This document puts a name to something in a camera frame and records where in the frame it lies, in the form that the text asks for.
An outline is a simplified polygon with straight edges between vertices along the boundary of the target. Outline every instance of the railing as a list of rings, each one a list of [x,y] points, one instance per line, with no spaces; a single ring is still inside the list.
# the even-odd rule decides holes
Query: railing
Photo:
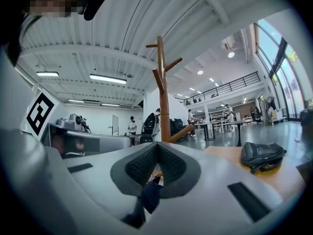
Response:
[[[246,87],[248,85],[257,83],[259,81],[261,81],[261,80],[259,78],[258,72],[256,71],[256,72],[251,73],[251,74],[249,74],[247,76],[244,76],[244,77],[241,77],[241,78],[239,78],[237,80],[231,81],[231,82],[229,82],[227,84],[223,84],[223,85],[221,85],[219,87],[216,87],[214,89],[208,90],[208,91],[206,91],[204,93],[197,94],[195,96],[191,96],[188,99],[179,99],[179,98],[177,98],[177,100],[179,102],[183,101],[183,104],[186,106],[186,105],[190,105],[190,104],[201,102],[201,101],[209,99],[209,98],[220,96],[220,95],[223,95],[223,94],[228,93],[228,92],[235,91],[237,89]]]

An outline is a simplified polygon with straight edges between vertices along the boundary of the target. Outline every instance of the polished concrete floor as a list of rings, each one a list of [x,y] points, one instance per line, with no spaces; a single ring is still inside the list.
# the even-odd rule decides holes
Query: polished concrete floor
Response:
[[[196,129],[195,131],[196,138],[188,137],[187,141],[181,140],[177,144],[205,150],[208,146],[236,146],[238,142],[237,128],[235,128],[235,132],[216,134],[213,141],[204,141],[203,129]],[[286,156],[292,158],[295,166],[307,164],[313,160],[313,135],[306,136],[302,133],[300,123],[280,122],[273,126],[264,123],[242,126],[241,142],[242,145],[245,142],[261,144],[275,142],[287,150]]]

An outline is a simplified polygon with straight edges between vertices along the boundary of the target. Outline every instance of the light fixture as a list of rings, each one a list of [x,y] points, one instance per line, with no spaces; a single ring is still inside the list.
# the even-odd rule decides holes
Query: light fixture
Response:
[[[120,78],[115,78],[115,77],[110,77],[110,76],[101,76],[101,75],[95,75],[95,74],[90,74],[89,77],[95,80],[108,81],[108,82],[113,82],[113,83],[118,83],[118,84],[126,84],[127,82],[127,80],[125,79],[120,79]]]
[[[70,102],[75,102],[75,103],[84,103],[82,100],[75,100],[75,99],[68,99]]]
[[[235,53],[234,53],[234,52],[231,52],[231,53],[228,54],[228,57],[229,57],[229,58],[232,58],[234,55],[235,55]]]
[[[38,71],[36,74],[38,76],[59,76],[59,73],[56,71]]]
[[[101,104],[101,105],[104,105],[104,106],[119,106],[119,104]]]

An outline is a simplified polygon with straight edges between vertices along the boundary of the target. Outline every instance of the coat rack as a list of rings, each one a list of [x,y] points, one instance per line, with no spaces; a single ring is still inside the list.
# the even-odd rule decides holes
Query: coat rack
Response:
[[[176,133],[171,137],[170,131],[170,112],[168,108],[168,96],[167,96],[167,81],[166,73],[173,68],[176,64],[182,61],[182,58],[178,58],[168,66],[165,66],[164,59],[164,49],[163,40],[161,36],[157,37],[157,44],[146,45],[146,48],[157,48],[157,60],[158,60],[158,70],[152,70],[155,76],[158,89],[160,91],[160,122],[161,122],[161,139],[163,142],[174,143],[182,136],[186,135],[188,132],[194,129],[192,124],[189,124],[184,129]]]

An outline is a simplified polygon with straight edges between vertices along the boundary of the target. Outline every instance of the black bag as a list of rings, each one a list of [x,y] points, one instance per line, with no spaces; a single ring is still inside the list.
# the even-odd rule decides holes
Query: black bag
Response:
[[[241,163],[251,168],[250,172],[257,170],[268,171],[278,167],[286,150],[273,144],[255,144],[246,142],[241,150]]]

